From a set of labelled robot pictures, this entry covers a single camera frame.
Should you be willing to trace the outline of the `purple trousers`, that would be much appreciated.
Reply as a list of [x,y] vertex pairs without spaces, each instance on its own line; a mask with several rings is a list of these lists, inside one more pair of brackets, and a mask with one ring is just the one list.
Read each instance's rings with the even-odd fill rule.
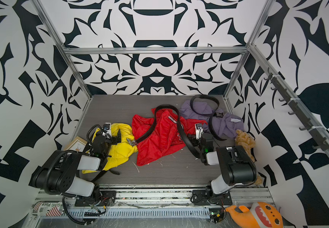
[[[199,103],[200,108],[196,107],[196,102],[194,103],[194,107],[197,108],[197,111],[199,113],[202,111],[208,112],[209,107],[206,108],[207,110],[204,110],[202,102],[199,101]],[[197,115],[192,111],[190,100],[186,100],[179,111],[181,116],[185,119],[205,120],[208,123],[208,117]],[[244,123],[240,117],[224,112],[221,108],[218,108],[217,112],[222,113],[223,117],[213,117],[213,128],[221,138],[235,138],[237,136],[237,129],[244,131]],[[203,128],[206,132],[209,132],[207,124],[204,124]]]

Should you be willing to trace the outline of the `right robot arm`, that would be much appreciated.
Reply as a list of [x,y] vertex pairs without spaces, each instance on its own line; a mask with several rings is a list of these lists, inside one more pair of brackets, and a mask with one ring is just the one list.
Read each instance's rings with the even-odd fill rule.
[[219,166],[221,174],[207,186],[208,196],[227,193],[237,186],[255,184],[258,178],[256,166],[242,146],[214,148],[213,137],[204,133],[200,138],[189,135],[184,139],[190,152],[204,165]]

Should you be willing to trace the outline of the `yellow trousers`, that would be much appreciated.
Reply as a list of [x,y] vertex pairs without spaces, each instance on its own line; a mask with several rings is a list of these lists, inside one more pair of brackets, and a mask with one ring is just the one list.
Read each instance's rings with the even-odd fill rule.
[[132,127],[130,125],[125,123],[112,123],[111,134],[112,137],[121,134],[121,143],[111,146],[109,152],[111,157],[108,158],[108,162],[103,169],[105,171],[108,171],[109,169],[112,170],[113,168],[126,163],[132,154],[138,152],[136,146],[129,144],[130,141],[134,140]]

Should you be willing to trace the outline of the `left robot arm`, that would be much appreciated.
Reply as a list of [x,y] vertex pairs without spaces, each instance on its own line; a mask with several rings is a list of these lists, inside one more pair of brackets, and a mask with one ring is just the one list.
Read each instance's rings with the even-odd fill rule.
[[101,193],[95,184],[96,180],[80,178],[79,171],[99,171],[96,179],[100,178],[106,172],[103,168],[111,157],[109,151],[113,145],[121,142],[121,135],[110,136],[99,132],[89,139],[92,141],[81,151],[56,150],[33,172],[29,186],[43,189],[50,195],[98,199]]

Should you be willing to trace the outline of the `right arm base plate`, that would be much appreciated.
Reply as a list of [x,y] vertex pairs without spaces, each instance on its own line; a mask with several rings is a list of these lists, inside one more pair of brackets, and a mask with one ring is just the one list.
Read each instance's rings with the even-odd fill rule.
[[229,192],[213,195],[206,190],[193,190],[190,197],[192,204],[196,206],[210,206],[210,205],[219,205],[219,206],[230,206],[233,204],[231,195]]

